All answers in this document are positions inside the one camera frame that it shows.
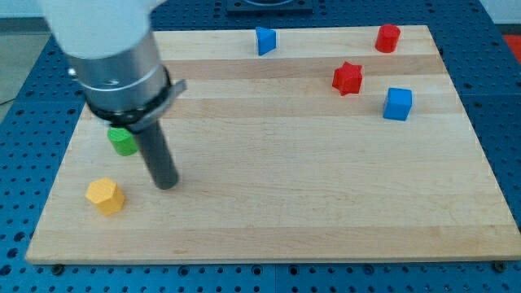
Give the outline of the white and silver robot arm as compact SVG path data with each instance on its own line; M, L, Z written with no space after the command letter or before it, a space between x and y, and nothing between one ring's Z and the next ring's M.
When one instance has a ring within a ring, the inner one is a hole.
M38 0L90 110L132 133L154 124L186 90L170 81L150 15L162 0Z

